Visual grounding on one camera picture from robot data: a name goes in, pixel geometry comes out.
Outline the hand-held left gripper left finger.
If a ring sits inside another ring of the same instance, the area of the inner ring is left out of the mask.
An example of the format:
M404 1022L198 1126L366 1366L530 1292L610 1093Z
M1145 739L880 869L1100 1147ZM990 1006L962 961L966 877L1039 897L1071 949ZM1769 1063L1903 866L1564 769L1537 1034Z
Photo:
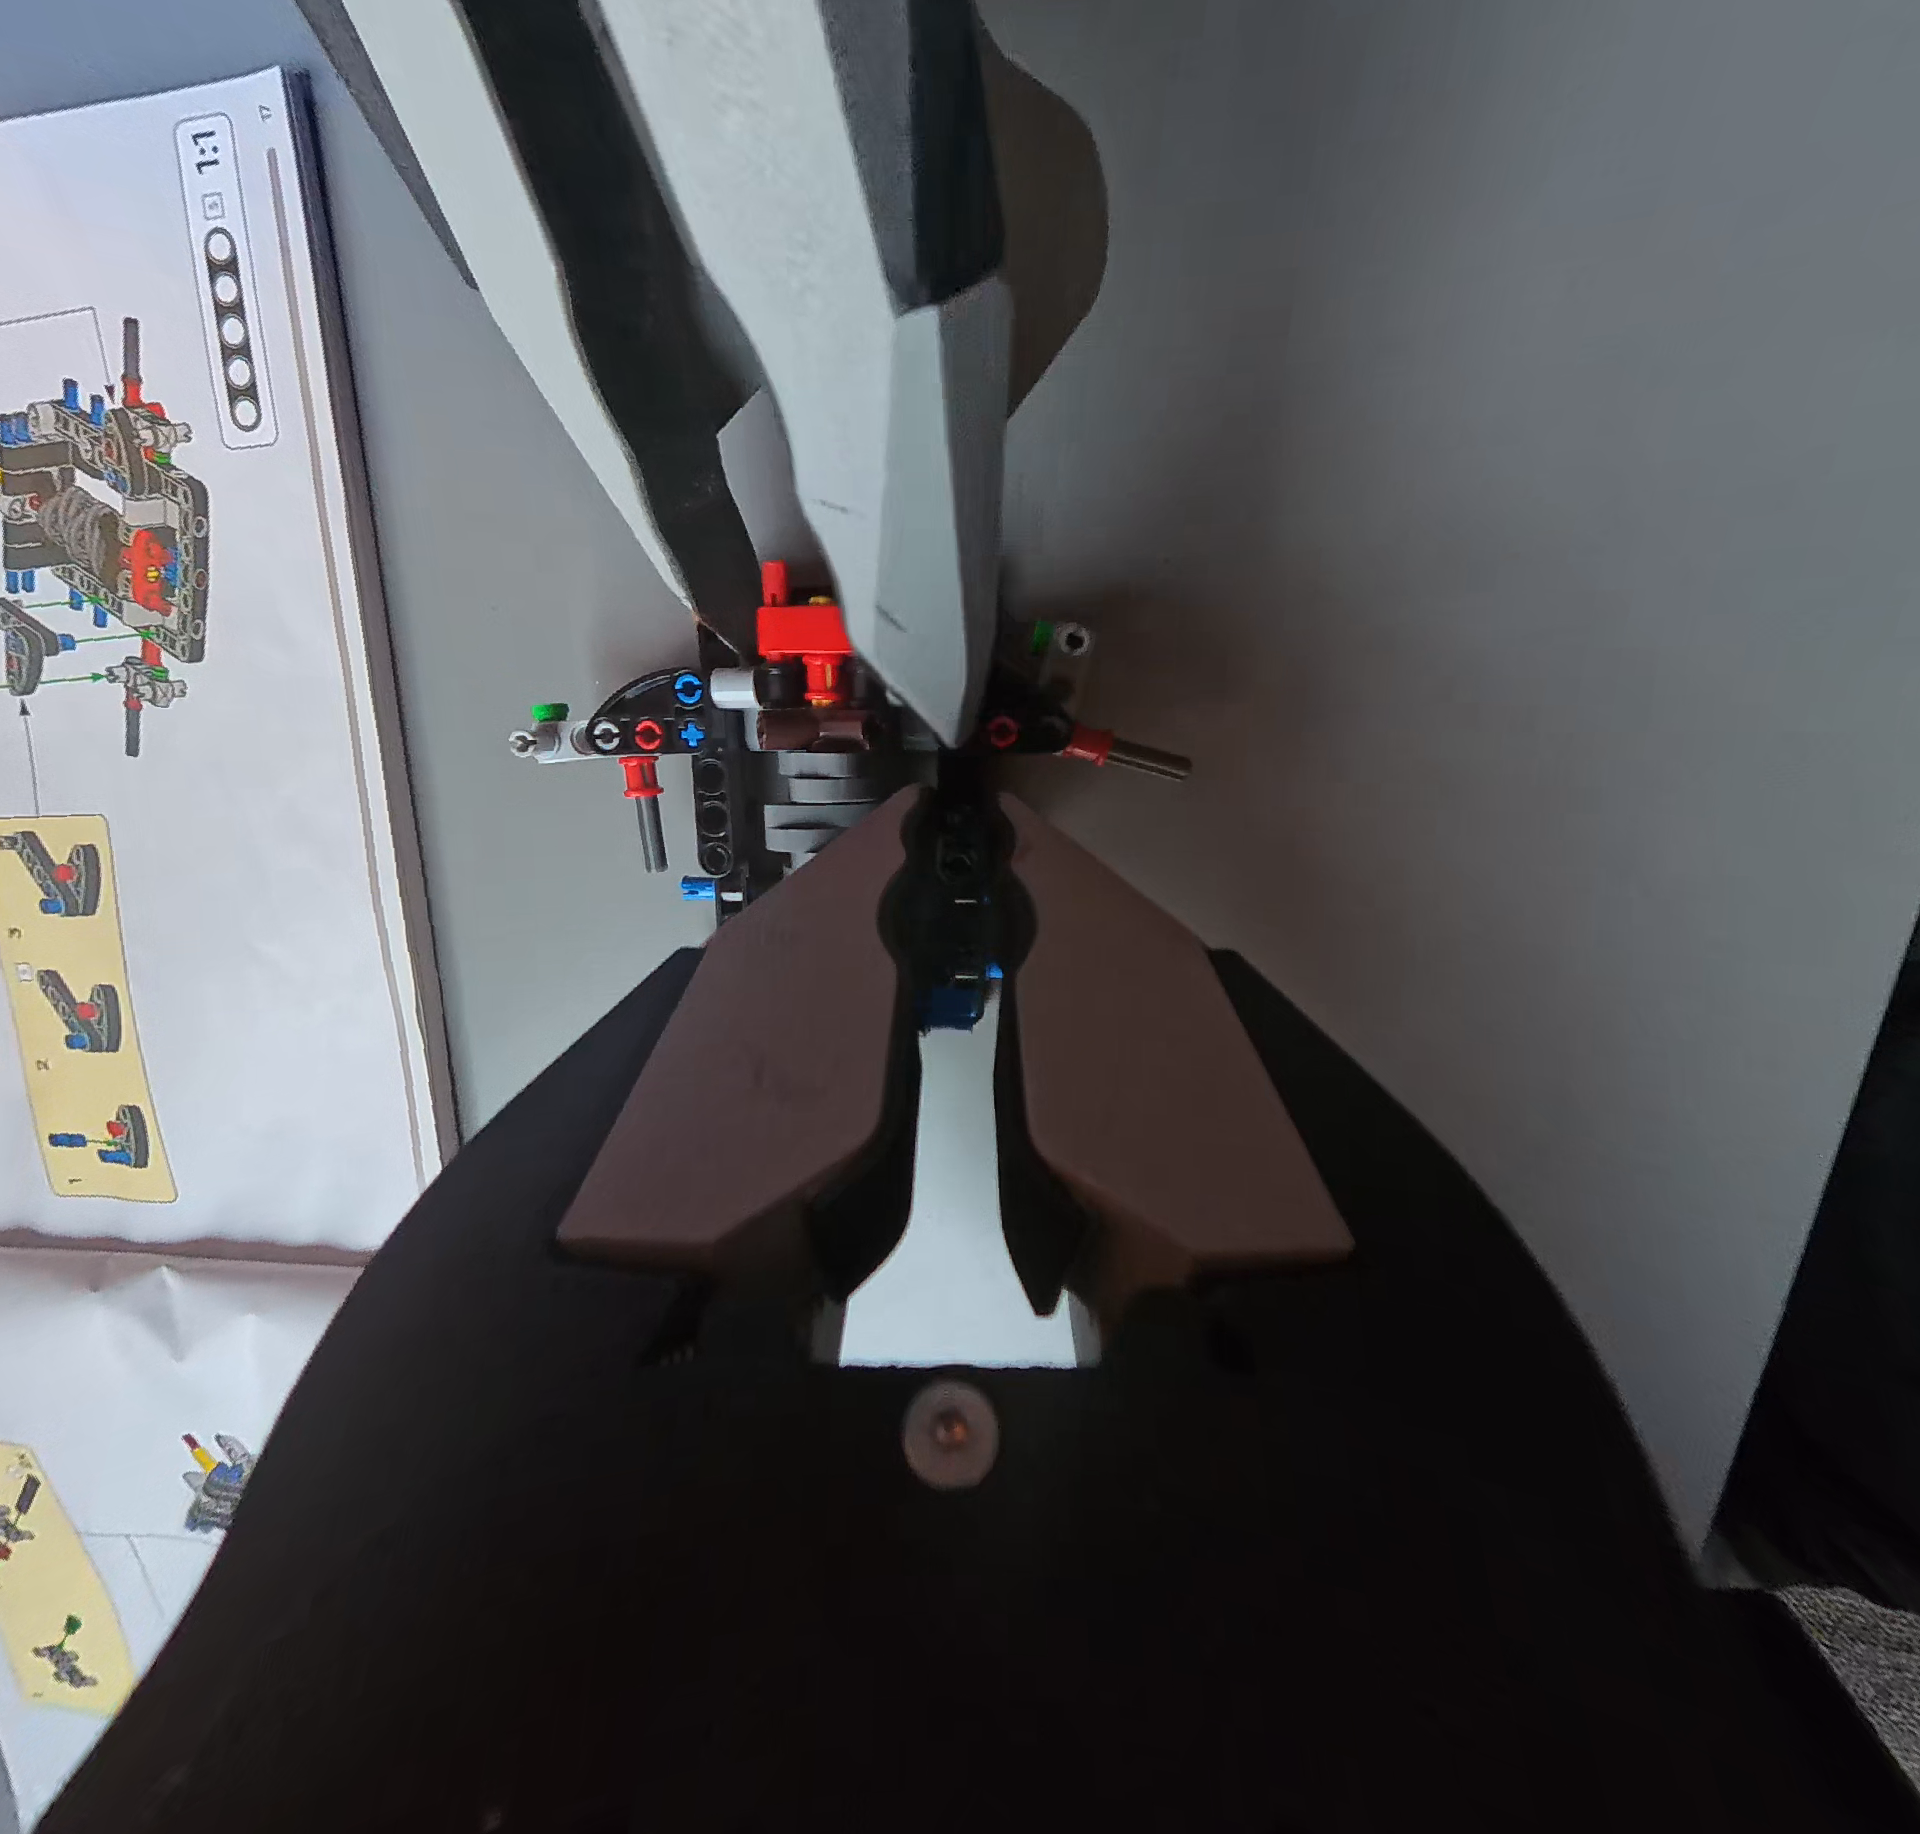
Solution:
M918 1046L884 941L923 792L715 928L558 1226L569 1255L845 1302L910 1205Z

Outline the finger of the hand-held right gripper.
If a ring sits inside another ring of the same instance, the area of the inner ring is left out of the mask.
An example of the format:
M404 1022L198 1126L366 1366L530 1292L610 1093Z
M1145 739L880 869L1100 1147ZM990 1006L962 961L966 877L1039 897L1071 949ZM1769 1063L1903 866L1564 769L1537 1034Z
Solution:
M337 0L456 261L639 550L747 631L750 529L719 437L746 344L653 174L589 0Z
M855 654L950 746L995 638L1011 297L975 0L589 0L780 413Z

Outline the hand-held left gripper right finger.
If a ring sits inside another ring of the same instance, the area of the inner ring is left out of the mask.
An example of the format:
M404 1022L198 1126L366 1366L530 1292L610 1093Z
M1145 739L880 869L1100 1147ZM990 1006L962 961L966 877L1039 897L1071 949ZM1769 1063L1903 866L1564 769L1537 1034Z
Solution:
M999 813L1030 915L999 1032L1065 1203L1013 1247L1036 1310L1067 1292L1120 1321L1142 1295L1346 1261L1353 1234L1205 945L1018 797Z

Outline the black frame lego assembly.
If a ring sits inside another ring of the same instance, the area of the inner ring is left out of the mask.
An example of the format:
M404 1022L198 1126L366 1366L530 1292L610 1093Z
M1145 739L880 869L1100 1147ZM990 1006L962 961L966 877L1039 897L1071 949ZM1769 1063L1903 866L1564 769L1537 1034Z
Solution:
M650 671L600 705L574 713L537 701L507 735L524 764L606 764L636 818L646 875L668 875L664 764L688 782L691 869L677 879L686 902L709 911L719 930L799 875L870 815L904 792L929 789L939 736L852 640L837 596L801 581L780 559L759 564L759 599L746 659L719 638L697 637L693 664ZM1084 714L1096 651L1092 627L1063 616L1001 616L987 661L1059 701L1069 736L1053 757L1006 760L1074 762L1184 782L1192 758L1139 742Z

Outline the open lego instruction booklet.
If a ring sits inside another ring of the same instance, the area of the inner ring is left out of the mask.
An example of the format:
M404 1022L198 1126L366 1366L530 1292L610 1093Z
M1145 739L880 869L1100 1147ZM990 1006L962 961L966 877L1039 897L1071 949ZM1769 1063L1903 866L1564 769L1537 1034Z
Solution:
M451 1088L306 95L4 120L4 1830L217 1558Z

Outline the person's right hand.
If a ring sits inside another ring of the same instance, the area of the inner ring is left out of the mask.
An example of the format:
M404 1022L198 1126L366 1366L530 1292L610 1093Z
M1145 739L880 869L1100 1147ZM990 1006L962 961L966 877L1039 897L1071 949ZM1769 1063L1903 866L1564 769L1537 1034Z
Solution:
M1011 297L1008 411L1089 317L1108 261L1108 188L1088 123L973 26Z

